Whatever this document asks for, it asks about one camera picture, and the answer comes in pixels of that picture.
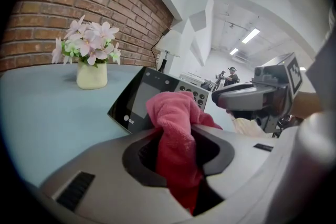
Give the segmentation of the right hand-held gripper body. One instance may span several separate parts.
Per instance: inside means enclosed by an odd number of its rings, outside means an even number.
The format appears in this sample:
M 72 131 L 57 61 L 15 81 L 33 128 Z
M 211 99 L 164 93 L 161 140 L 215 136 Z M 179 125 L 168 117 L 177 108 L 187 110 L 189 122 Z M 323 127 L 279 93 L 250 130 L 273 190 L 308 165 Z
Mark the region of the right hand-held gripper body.
M 294 98 L 303 84 L 295 54 L 276 56 L 256 67 L 251 82 L 262 101 L 261 107 L 253 112 L 253 119 L 265 133 L 280 131 L 278 122 L 289 115 Z

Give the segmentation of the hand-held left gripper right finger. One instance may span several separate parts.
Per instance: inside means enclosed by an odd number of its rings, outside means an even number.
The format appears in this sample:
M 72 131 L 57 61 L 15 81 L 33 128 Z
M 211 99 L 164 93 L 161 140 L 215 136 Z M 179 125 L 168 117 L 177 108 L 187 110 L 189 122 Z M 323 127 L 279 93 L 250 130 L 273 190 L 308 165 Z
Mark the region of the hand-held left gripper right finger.
M 220 174 L 206 177 L 223 201 L 192 223 L 286 223 L 335 165 L 335 137 L 312 127 L 291 127 L 276 139 L 205 126 L 194 130 L 227 141 L 235 155 Z

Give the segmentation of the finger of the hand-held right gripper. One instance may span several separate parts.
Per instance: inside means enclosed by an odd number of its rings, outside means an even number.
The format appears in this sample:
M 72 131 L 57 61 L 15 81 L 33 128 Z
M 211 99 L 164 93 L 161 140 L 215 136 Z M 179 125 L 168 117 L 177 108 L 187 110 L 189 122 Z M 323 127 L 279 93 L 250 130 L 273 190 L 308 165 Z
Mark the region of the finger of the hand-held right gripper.
M 266 84 L 246 82 L 223 87 L 212 93 L 212 101 L 230 111 L 258 111 L 269 104 L 277 88 Z

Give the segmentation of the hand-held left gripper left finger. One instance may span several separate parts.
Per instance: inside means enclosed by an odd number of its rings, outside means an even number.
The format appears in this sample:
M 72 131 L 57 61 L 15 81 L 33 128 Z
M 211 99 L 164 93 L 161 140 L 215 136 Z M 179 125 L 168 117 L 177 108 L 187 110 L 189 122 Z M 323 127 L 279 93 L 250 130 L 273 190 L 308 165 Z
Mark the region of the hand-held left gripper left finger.
M 191 220 L 155 171 L 161 136 L 161 129 L 151 129 L 95 144 L 53 172 L 41 192 L 71 223 Z

